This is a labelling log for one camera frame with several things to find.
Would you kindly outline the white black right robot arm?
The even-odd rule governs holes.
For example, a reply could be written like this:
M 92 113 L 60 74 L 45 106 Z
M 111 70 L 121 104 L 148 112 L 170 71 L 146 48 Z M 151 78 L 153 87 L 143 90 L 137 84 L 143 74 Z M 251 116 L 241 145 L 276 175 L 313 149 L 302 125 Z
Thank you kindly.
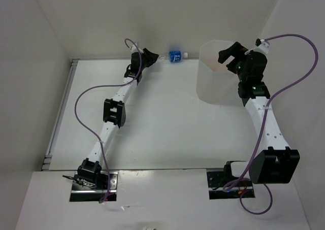
M 230 71 L 238 76 L 238 95 L 248 111 L 258 136 L 249 161 L 228 161 L 224 166 L 224 188 L 229 190 L 241 181 L 253 184 L 287 184 L 300 160 L 283 138 L 272 110 L 267 86 L 262 81 L 267 65 L 269 42 L 257 39 L 247 49 L 239 42 L 213 40 L 200 48 L 197 94 L 206 102 L 219 102 L 229 90 L 225 81 L 218 81 L 220 92 L 212 95 L 211 84 L 217 75 Z

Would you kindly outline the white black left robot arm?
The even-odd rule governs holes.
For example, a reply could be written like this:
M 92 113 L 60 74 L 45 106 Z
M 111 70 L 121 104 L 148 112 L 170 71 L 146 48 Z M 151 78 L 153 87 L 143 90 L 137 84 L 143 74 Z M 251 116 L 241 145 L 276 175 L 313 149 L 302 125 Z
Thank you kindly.
M 74 181 L 90 189 L 108 185 L 107 175 L 102 174 L 102 165 L 106 162 L 106 151 L 118 130 L 126 121 L 125 103 L 142 79 L 142 71 L 156 63 L 159 55 L 144 48 L 133 48 L 131 64 L 124 73 L 123 83 L 117 85 L 118 91 L 111 99 L 105 99 L 103 107 L 103 128 L 95 134 L 97 142 L 90 154 L 77 169 Z

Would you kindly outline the clear blue-label water bottle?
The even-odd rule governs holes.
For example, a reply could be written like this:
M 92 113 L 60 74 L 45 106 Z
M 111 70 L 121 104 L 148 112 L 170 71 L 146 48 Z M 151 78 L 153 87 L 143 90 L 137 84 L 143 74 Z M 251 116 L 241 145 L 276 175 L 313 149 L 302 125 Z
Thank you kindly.
M 169 51 L 165 55 L 159 56 L 159 60 L 168 60 L 170 63 L 179 63 L 184 59 L 188 58 L 187 52 L 182 52 L 180 50 Z

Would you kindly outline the translucent white plastic bin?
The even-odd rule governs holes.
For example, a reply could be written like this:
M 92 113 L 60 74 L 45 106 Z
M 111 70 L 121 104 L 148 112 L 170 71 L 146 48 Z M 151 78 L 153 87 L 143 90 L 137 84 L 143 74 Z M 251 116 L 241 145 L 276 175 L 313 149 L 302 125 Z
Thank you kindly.
M 208 104 L 241 106 L 238 96 L 238 77 L 225 63 L 218 62 L 219 51 L 229 48 L 233 42 L 211 40 L 200 47 L 196 92 L 198 98 Z

